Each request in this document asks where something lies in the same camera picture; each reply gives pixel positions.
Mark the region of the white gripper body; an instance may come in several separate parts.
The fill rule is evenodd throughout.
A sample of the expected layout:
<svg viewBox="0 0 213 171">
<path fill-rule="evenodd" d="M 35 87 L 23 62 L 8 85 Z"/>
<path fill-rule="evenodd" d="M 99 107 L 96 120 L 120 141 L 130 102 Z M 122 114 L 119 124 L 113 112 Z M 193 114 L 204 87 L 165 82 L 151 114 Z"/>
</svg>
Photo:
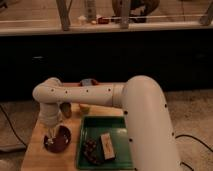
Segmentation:
<svg viewBox="0 0 213 171">
<path fill-rule="evenodd" d="M 48 137 L 55 138 L 58 133 L 60 115 L 59 106 L 57 103 L 41 103 L 39 119 L 47 128 Z"/>
</svg>

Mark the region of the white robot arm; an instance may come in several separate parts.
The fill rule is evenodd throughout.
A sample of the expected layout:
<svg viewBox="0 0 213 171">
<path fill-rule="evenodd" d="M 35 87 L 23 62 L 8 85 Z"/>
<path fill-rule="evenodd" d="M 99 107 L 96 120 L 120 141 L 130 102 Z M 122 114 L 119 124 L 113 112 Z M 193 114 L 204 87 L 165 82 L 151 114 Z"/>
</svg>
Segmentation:
<svg viewBox="0 0 213 171">
<path fill-rule="evenodd" d="M 167 102 L 159 84 L 144 75 L 125 83 L 64 86 L 49 78 L 32 91 L 45 125 L 58 123 L 59 104 L 73 102 L 119 108 L 123 112 L 135 171 L 182 171 Z"/>
</svg>

